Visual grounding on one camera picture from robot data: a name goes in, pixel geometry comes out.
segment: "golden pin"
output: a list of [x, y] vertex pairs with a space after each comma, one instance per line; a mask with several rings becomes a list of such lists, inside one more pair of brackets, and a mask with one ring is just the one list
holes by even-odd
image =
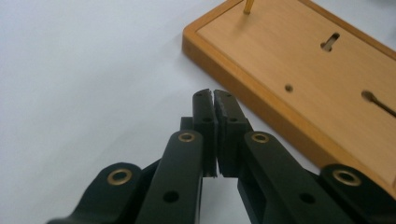
[[251, 10], [251, 7], [253, 7], [253, 3], [254, 3], [254, 0], [247, 0], [247, 3], [245, 4], [245, 9], [244, 9], [244, 13], [245, 14], [250, 14], [250, 10]]

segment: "round hole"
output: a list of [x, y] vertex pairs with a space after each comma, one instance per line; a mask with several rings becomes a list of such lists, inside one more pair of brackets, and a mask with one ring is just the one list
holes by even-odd
[[293, 91], [293, 86], [291, 86], [290, 84], [285, 85], [285, 90], [287, 92], [292, 92]]
[[176, 191], [168, 191], [163, 195], [163, 200], [167, 203], [175, 203], [178, 201], [178, 193]]
[[300, 199], [305, 203], [315, 203], [315, 197], [308, 193], [300, 194]]
[[251, 135], [251, 138], [253, 139], [253, 141], [258, 143], [266, 143], [270, 140], [270, 138], [263, 133], [254, 133], [253, 135]]
[[178, 136], [178, 140], [182, 142], [192, 142], [195, 139], [195, 136], [192, 133], [181, 133]]
[[123, 185], [132, 178], [132, 172], [128, 169], [118, 169], [111, 172], [107, 176], [107, 182], [110, 185], [118, 186]]
[[339, 182], [351, 187], [357, 187], [361, 184], [361, 179], [347, 170], [334, 170], [332, 176]]
[[203, 121], [204, 122], [212, 122], [212, 119], [211, 118], [204, 118]]

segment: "white table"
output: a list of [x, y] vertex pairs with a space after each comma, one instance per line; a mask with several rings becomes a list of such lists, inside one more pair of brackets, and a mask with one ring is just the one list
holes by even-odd
[[[396, 49], [395, 1], [316, 2]], [[0, 223], [66, 217], [103, 168], [158, 160], [192, 95], [222, 89], [181, 52], [183, 28], [220, 3], [1, 0]], [[235, 179], [205, 179], [201, 223], [249, 223]]]

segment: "wooden tray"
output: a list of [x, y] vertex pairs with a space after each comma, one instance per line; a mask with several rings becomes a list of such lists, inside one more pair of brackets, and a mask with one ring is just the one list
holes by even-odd
[[244, 6], [187, 26], [185, 54], [316, 165], [353, 166], [396, 197], [396, 118], [364, 98], [396, 109], [396, 53], [308, 0]]

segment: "brass ring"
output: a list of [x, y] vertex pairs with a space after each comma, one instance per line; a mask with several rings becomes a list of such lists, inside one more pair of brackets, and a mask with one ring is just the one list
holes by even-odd
[[[116, 175], [118, 174], [123, 174], [123, 176], [121, 178], [117, 178]], [[111, 172], [110, 175], [108, 175], [107, 182], [110, 185], [119, 186], [125, 184], [130, 179], [132, 179], [132, 172], [128, 169], [120, 168]]]
[[178, 136], [178, 140], [181, 142], [192, 142], [195, 139], [195, 135], [192, 133], [181, 133]]
[[361, 184], [360, 178], [346, 170], [334, 170], [332, 172], [332, 176], [334, 176], [336, 180], [348, 186], [357, 187]]
[[270, 140], [270, 138], [263, 133], [254, 133], [253, 135], [251, 135], [251, 139], [258, 143], [266, 143]]

